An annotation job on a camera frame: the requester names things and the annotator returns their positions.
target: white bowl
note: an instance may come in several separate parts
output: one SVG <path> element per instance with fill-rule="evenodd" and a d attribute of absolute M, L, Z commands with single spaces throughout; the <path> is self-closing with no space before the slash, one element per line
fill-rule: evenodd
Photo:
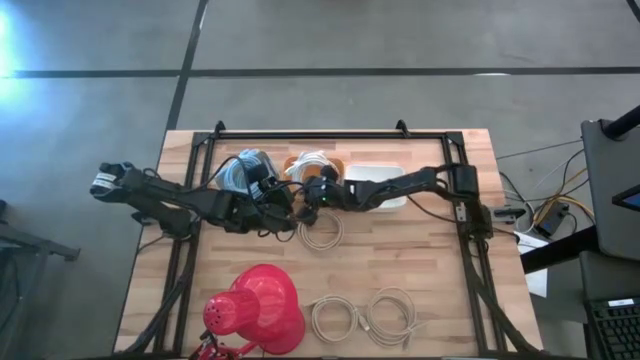
<path fill-rule="evenodd" d="M 404 169 L 393 165 L 349 165 L 344 178 L 348 180 L 385 181 L 404 175 Z M 383 202 L 372 211 L 393 211 L 407 203 L 407 197 L 399 197 Z"/>

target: coiled cable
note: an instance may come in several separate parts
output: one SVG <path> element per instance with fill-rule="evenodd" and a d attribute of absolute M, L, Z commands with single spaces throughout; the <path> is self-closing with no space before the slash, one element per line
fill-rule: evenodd
<path fill-rule="evenodd" d="M 320 311 L 322 311 L 325 306 L 332 303 L 346 308 L 350 315 L 349 329 L 344 335 L 336 338 L 328 336 L 324 331 L 322 331 L 322 328 L 320 328 L 320 324 L 318 323 Z M 360 315 L 360 313 L 358 312 L 358 308 L 356 308 L 355 305 L 353 305 L 349 300 L 339 295 L 323 296 L 320 299 L 312 302 L 311 305 L 313 305 L 313 309 L 311 310 L 311 328 L 320 340 L 329 344 L 345 340 L 346 338 L 351 336 L 354 331 L 356 331 L 356 329 L 358 328 L 358 323 L 365 321 L 362 315 Z"/>
<path fill-rule="evenodd" d="M 342 238 L 344 237 L 344 223 L 342 222 L 340 217 L 329 210 L 320 209 L 318 211 L 318 216 L 324 216 L 331 219 L 331 221 L 333 221 L 333 223 L 338 227 L 338 233 L 331 241 L 326 243 L 318 243 L 314 241 L 311 236 L 309 236 L 309 226 L 303 222 L 298 223 L 296 234 L 298 235 L 300 241 L 302 241 L 302 243 L 307 248 L 313 251 L 331 250 L 338 246 L 342 241 Z"/>
<path fill-rule="evenodd" d="M 403 295 L 404 298 L 406 298 L 407 301 L 405 302 L 402 298 L 396 297 L 392 294 L 388 294 L 389 291 L 399 292 Z M 400 310 L 405 321 L 407 322 L 407 326 L 404 329 L 399 331 L 387 330 L 380 326 L 378 322 L 376 322 L 373 316 L 373 310 L 376 305 L 383 301 L 390 302 Z M 370 330 L 367 331 L 367 334 L 369 334 L 369 337 L 371 338 L 371 340 L 373 340 L 373 342 L 383 347 L 391 347 L 402 344 L 403 349 L 408 349 L 413 331 L 416 328 L 426 325 L 426 322 L 418 323 L 416 306 L 413 303 L 413 300 L 411 300 L 411 296 L 409 296 L 406 291 L 395 286 L 390 286 L 378 291 L 373 296 L 373 298 L 369 300 L 365 318 L 370 327 Z"/>
<path fill-rule="evenodd" d="M 401 297 L 389 294 L 390 291 L 400 292 L 400 294 L 402 294 L 408 301 L 404 301 Z M 387 330 L 380 326 L 380 324 L 375 320 L 373 310 L 383 301 L 390 302 L 400 310 L 407 323 L 404 329 L 399 331 Z M 350 315 L 349 329 L 344 335 L 337 338 L 327 336 L 327 334 L 320 328 L 318 320 L 320 317 L 320 311 L 331 303 L 338 304 L 346 308 Z M 413 303 L 413 300 L 411 300 L 411 296 L 409 296 L 406 291 L 395 286 L 386 287 L 378 291 L 369 301 L 364 316 L 360 314 L 355 305 L 339 295 L 323 296 L 320 299 L 313 301 L 311 305 L 313 306 L 313 309 L 311 310 L 311 328 L 316 336 L 326 343 L 337 343 L 345 340 L 356 330 L 359 324 L 360 327 L 367 332 L 369 338 L 379 346 L 392 347 L 402 344 L 403 349 L 406 350 L 410 345 L 413 332 L 417 328 L 426 325 L 426 322 L 418 323 L 415 304 Z"/>
<path fill-rule="evenodd" d="M 245 167 L 250 169 L 254 166 L 258 166 L 262 163 L 262 160 L 258 157 L 260 150 L 258 149 L 245 149 L 238 154 L 238 157 L 242 159 Z M 216 183 L 221 189 L 236 191 L 240 193 L 247 193 L 246 178 L 242 166 L 238 160 L 232 160 L 218 176 L 215 178 Z M 251 195 L 254 199 L 260 197 L 262 192 L 258 188 L 257 183 L 250 184 Z"/>
<path fill-rule="evenodd" d="M 330 165 L 339 173 L 338 168 L 334 163 L 329 161 L 326 156 L 324 156 L 324 151 L 309 151 L 302 152 L 300 156 L 298 156 L 298 160 L 294 161 L 287 170 L 285 170 L 285 174 L 291 176 L 291 180 L 303 182 L 304 172 L 310 165 L 316 166 L 326 166 Z"/>

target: red lamp shade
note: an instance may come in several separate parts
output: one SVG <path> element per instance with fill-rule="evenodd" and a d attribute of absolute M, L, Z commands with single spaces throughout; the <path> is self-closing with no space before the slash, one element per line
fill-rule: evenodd
<path fill-rule="evenodd" d="M 240 275 L 229 291 L 205 305 L 204 323 L 215 335 L 237 332 L 274 355 L 286 354 L 304 336 L 304 317 L 291 278 L 273 265 L 256 265 Z"/>

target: wooden table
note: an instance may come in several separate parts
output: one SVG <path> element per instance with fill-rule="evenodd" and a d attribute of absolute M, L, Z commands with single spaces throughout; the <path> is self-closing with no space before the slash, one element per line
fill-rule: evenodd
<path fill-rule="evenodd" d="M 502 184 L 488 130 L 462 131 L 469 163 L 478 168 L 482 202 L 488 206 L 502 206 Z M 168 132 L 158 166 L 158 173 L 164 179 L 178 183 L 184 181 L 192 134 L 193 131 Z M 347 166 L 393 164 L 402 166 L 406 172 L 444 162 L 441 144 L 433 140 L 218 140 L 212 169 L 229 155 L 245 148 L 266 151 L 280 169 L 287 157 L 309 150 L 324 150 L 328 157 L 340 158 Z M 144 167 L 148 164 L 135 165 Z M 414 199 L 437 214 L 452 216 L 451 204 L 434 194 L 420 193 L 414 195 Z M 304 306 L 306 334 L 290 356 L 476 354 L 454 225 L 427 216 L 410 202 L 392 213 L 339 213 L 339 216 L 345 223 L 345 237 L 340 247 L 326 254 L 311 253 L 295 237 L 288 243 L 280 243 L 273 236 L 259 238 L 255 233 L 227 234 L 221 228 L 205 224 L 200 237 L 183 353 L 190 354 L 200 343 L 198 336 L 205 329 L 202 322 L 205 302 L 217 292 L 226 290 L 244 270 L 255 264 L 269 263 L 281 267 L 291 276 L 298 289 L 300 304 Z M 329 223 L 319 221 L 316 233 L 312 235 L 321 236 L 319 233 L 330 231 Z M 158 228 L 145 229 L 141 244 L 157 238 L 159 233 Z M 116 350 L 131 344 L 156 312 L 170 249 L 171 241 L 162 240 L 137 257 Z M 527 340 L 541 348 L 513 237 L 497 233 L 490 240 L 489 256 L 500 306 Z M 380 348 L 361 330 L 343 343 L 334 345 L 325 344 L 315 337 L 310 327 L 308 307 L 313 300 L 327 294 L 339 294 L 363 309 L 378 289 L 387 286 L 407 290 L 416 303 L 420 321 L 427 322 L 415 332 L 410 349 L 403 351 L 401 346 Z M 382 305 L 376 309 L 383 325 L 396 329 L 404 325 L 398 310 Z M 484 309 L 483 317 L 487 338 L 493 344 L 490 321 Z M 173 336 L 171 320 L 167 332 L 169 343 Z M 339 308 L 328 307 L 321 318 L 322 328 L 330 335 L 339 335 L 346 330 L 347 322 L 347 314 Z M 222 341 L 227 345 L 246 342 L 237 336 L 227 336 Z M 250 355 L 261 356 L 262 352 L 256 349 Z"/>

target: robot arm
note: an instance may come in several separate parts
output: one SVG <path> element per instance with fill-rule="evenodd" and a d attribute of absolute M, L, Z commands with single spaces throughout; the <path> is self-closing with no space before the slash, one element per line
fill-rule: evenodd
<path fill-rule="evenodd" d="M 153 218 L 163 231 L 176 238 L 191 234 L 192 214 L 223 227 L 227 232 L 290 231 L 295 227 L 294 221 L 289 220 L 293 212 L 293 195 L 286 187 L 268 191 L 273 183 L 267 180 L 260 182 L 265 196 L 256 201 L 247 194 L 234 191 L 206 187 L 188 189 L 158 176 L 147 175 L 127 162 L 103 163 L 90 193 L 103 202 L 134 207 L 139 211 L 134 218 Z"/>
<path fill-rule="evenodd" d="M 449 173 L 450 189 L 440 185 L 437 177 L 440 173 Z M 436 193 L 441 198 L 464 204 L 463 216 L 469 222 L 461 222 L 463 231 L 474 237 L 491 238 L 491 214 L 489 209 L 480 203 L 478 174 L 474 166 L 463 164 L 424 167 L 416 172 L 381 182 L 345 180 L 339 185 L 338 174 L 330 166 L 324 167 L 322 176 L 314 176 L 305 182 L 306 208 L 302 213 L 308 215 L 318 207 L 332 207 L 345 211 L 369 211 L 382 202 L 427 191 Z M 312 224 L 315 218 L 308 221 Z"/>

